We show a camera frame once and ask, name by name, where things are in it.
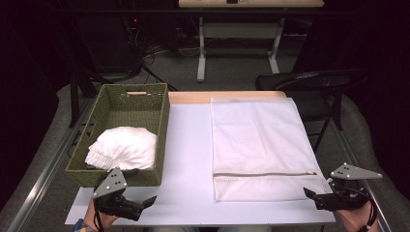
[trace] white mesh laundry bag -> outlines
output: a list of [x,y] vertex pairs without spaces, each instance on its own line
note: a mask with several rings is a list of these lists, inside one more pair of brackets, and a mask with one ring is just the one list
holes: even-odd
[[104,131],[89,147],[85,162],[101,169],[147,169],[155,162],[157,136],[144,128]]
[[215,197],[219,201],[307,199],[332,192],[292,99],[212,99]]

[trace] green wicker basket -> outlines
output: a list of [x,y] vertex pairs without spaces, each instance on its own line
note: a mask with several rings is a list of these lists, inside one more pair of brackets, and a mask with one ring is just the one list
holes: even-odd
[[140,170],[127,179],[131,187],[159,186],[169,116],[166,84],[104,85],[75,147],[66,172],[84,188],[93,188],[106,170],[89,169],[85,158],[88,147],[108,129],[117,127],[146,128],[157,135],[156,159],[153,168]]

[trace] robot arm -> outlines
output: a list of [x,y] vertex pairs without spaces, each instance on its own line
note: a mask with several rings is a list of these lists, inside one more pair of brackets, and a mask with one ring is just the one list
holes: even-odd
[[[133,170],[132,175],[137,172],[137,169]],[[112,169],[103,181],[97,185],[93,193],[93,200],[96,218],[99,221],[99,231],[103,231],[99,212],[137,221],[142,211],[151,207],[157,199],[156,196],[153,196],[143,201],[142,204],[127,200],[123,196],[127,187],[126,177],[119,168]]]

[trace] white cloth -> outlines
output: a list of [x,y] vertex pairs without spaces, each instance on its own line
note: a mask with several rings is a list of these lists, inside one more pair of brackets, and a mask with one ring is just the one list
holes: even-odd
[[212,99],[214,188],[220,201],[307,199],[332,192],[292,99]]
[[155,162],[157,136],[144,128],[104,131],[89,147],[85,162],[101,169],[147,169]]

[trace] black cable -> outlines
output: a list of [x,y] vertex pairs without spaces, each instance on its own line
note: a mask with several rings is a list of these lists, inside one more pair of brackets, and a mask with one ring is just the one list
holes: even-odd
[[[158,80],[159,82],[166,83],[166,82],[163,81],[161,78],[159,78],[157,75],[155,75],[150,69],[148,69],[148,67],[143,66],[142,69],[143,69],[145,72],[149,73],[151,76],[153,76],[153,77],[154,77],[156,80]],[[169,84],[169,83],[166,83],[166,84],[168,85],[168,89],[169,89],[170,91],[178,91],[178,89],[175,88],[174,86],[172,86],[171,84]]]

